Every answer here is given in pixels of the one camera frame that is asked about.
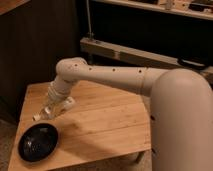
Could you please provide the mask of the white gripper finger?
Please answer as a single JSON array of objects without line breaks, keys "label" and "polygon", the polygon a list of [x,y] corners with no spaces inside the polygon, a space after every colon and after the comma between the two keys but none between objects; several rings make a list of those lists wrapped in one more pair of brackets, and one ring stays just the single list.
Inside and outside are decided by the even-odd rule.
[{"label": "white gripper finger", "polygon": [[42,118],[43,119],[52,119],[53,115],[52,115],[52,111],[50,107],[44,107],[41,111],[42,113]]},{"label": "white gripper finger", "polygon": [[72,97],[66,98],[59,105],[59,113],[63,114],[66,111],[70,110],[75,105],[75,100]]}]

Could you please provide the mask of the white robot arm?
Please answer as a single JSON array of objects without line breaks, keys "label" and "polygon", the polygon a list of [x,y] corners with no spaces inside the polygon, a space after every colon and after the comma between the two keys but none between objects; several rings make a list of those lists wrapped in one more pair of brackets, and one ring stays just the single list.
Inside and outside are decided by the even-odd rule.
[{"label": "white robot arm", "polygon": [[213,171],[213,90],[188,69],[91,66],[80,57],[56,65],[43,110],[62,113],[73,84],[87,80],[150,98],[153,171]]}]

